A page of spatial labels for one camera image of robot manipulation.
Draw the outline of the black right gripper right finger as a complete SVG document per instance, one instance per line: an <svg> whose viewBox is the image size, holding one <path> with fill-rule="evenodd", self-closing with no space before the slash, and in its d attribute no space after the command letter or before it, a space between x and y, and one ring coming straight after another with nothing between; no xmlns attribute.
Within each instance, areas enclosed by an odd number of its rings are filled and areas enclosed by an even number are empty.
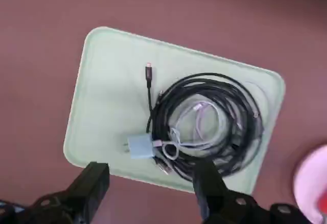
<svg viewBox="0 0 327 224"><path fill-rule="evenodd" d="M203 223L310 223L293 205L275 203L266 210L251 195L228 189L212 161L194 166L192 183Z"/></svg>

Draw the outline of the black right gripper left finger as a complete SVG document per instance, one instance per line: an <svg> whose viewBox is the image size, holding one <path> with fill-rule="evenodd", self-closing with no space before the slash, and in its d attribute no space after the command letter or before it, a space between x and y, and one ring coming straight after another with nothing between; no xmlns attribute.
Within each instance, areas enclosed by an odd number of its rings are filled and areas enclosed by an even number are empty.
<svg viewBox="0 0 327 224"><path fill-rule="evenodd" d="M66 190L30 206L1 201L1 223L91 223L109 185L109 165L90 162Z"/></svg>

